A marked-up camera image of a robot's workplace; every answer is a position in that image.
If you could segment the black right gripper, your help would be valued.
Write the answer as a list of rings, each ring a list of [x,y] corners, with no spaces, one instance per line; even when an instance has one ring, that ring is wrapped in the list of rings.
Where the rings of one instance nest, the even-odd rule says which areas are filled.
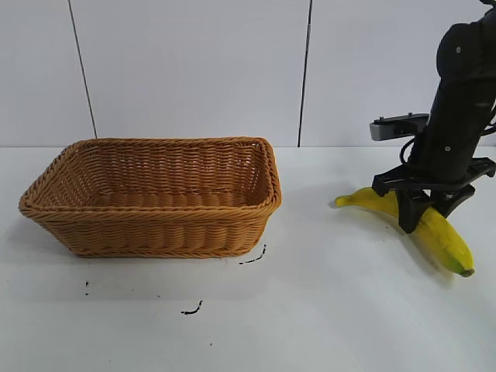
[[[436,211],[447,218],[471,198],[477,178],[495,174],[495,162],[476,158],[482,136],[492,133],[495,76],[465,77],[439,84],[428,114],[381,117],[372,123],[372,139],[412,138],[412,151],[401,165],[374,177],[372,188],[383,196],[396,191],[398,223],[413,233],[431,198],[423,189],[441,191]]]

